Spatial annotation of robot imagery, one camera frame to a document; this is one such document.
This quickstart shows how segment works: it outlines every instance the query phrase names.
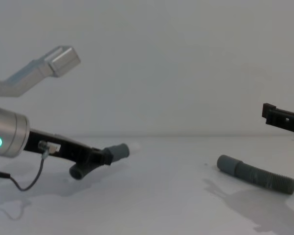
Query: white wall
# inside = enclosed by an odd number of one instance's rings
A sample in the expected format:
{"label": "white wall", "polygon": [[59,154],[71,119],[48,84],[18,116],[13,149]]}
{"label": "white wall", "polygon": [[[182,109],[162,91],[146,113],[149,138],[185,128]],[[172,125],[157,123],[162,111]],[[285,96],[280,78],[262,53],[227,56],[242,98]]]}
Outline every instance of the white wall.
{"label": "white wall", "polygon": [[0,0],[0,80],[57,45],[82,64],[0,106],[69,135],[285,134],[294,0]]}

